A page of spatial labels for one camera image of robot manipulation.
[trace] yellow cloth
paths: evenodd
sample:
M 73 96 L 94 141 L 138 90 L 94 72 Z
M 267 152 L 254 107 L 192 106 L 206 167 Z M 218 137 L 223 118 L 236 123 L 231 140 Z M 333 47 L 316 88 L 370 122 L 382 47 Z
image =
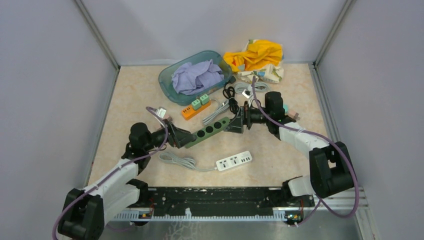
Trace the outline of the yellow cloth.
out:
M 268 41 L 256 40 L 247 45 L 246 51 L 226 52 L 224 61 L 231 66 L 232 72 L 239 72 L 238 66 L 244 64 L 244 71 L 260 69 L 267 64 L 277 66 L 283 58 L 281 44 Z

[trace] green power strip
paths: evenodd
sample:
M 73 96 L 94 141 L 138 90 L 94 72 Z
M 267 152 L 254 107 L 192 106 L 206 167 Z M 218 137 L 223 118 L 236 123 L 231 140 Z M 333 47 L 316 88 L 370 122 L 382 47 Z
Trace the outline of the green power strip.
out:
M 205 139 L 212 137 L 213 135 L 221 132 L 230 124 L 230 119 L 226 116 L 214 123 L 206 125 L 204 128 L 194 132 L 193 134 L 197 136 L 197 139 L 187 143 L 184 147 L 186 149 L 193 147 L 194 145 L 202 142 Z

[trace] beige tiled floor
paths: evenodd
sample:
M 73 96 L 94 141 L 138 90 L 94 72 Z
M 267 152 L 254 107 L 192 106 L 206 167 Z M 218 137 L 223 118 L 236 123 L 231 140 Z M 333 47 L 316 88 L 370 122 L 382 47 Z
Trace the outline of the beige tiled floor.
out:
M 282 93 L 284 103 L 300 113 L 298 123 L 308 129 L 326 134 L 323 117 L 307 64 L 285 64 L 281 83 L 271 84 L 273 91 Z M 146 110 L 146 106 L 165 107 L 174 118 L 178 128 L 195 132 L 202 128 L 202 118 L 212 113 L 216 103 L 186 121 L 181 116 L 184 108 L 169 101 L 158 84 L 158 75 L 165 66 L 122 67 L 113 93 L 106 122 L 104 124 L 97 154 L 94 160 L 90 183 L 110 170 L 124 153 L 130 127 L 137 122 L 147 124 L 152 132 L 159 123 Z M 222 91 L 210 95 L 220 102 L 225 100 Z M 238 95 L 239 105 L 244 97 Z M 258 93 L 263 101 L 264 93 Z M 219 118 L 234 115 L 227 111 Z M 159 161 L 157 155 L 150 160 L 147 168 L 137 177 L 156 187 L 256 187 L 280 186 L 285 180 L 309 174 L 309 163 L 291 145 L 282 142 L 268 132 L 265 125 L 254 125 L 243 135 L 221 132 L 189 149 L 168 147 L 176 155 L 192 156 L 200 168 L 214 167 L 217 160 L 249 150 L 253 161 L 225 172 L 197 172 L 177 165 Z

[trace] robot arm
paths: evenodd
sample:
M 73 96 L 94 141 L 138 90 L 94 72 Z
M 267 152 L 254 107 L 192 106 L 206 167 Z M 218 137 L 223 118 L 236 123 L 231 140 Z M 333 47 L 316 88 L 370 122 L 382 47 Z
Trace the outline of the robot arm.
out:
M 165 120 L 168 130 L 167 143 L 176 148 L 194 141 L 196 136 L 175 127 Z M 150 157 L 131 162 L 145 156 L 161 146 L 165 129 L 150 133 L 146 124 L 139 122 L 131 127 L 129 143 L 116 166 L 102 178 L 83 189 L 72 189 L 66 196 L 63 208 L 95 187 L 95 190 L 72 206 L 60 220 L 57 231 L 73 239 L 95 240 L 100 237 L 105 225 L 128 206 L 143 202 L 147 184 L 134 179 L 149 163 Z
M 242 134 L 244 125 L 250 130 L 253 124 L 265 124 L 272 135 L 291 144 L 309 159 L 310 175 L 283 182 L 281 189 L 285 199 L 291 200 L 298 196 L 313 194 L 320 198 L 326 198 L 354 186 L 349 169 L 336 149 L 322 139 L 302 132 L 304 128 L 295 119 L 285 114 L 280 92 L 267 92 L 265 94 L 265 107 L 262 106 L 262 109 L 273 120 L 284 126 L 299 129 L 299 131 L 278 127 L 268 121 L 259 109 L 250 106 L 248 101 L 245 101 L 244 106 L 239 108 L 238 113 L 230 121 L 225 131 Z M 346 145 L 340 141 L 335 144 L 350 161 Z M 329 161 L 335 163 L 335 166 L 330 168 Z

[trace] orange terminal block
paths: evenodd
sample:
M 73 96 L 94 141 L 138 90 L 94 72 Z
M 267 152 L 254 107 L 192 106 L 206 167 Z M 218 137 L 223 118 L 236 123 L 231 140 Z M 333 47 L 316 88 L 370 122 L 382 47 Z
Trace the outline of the orange terminal block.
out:
M 190 104 L 190 106 L 188 106 L 187 108 L 181 111 L 181 114 L 185 120 L 189 120 L 192 117 L 196 116 L 201 111 L 203 111 L 204 109 L 206 109 L 207 107 L 209 107 L 210 105 L 211 105 L 211 101 L 208 101 L 205 105 L 202 105 L 199 109 L 194 110 L 193 106 Z

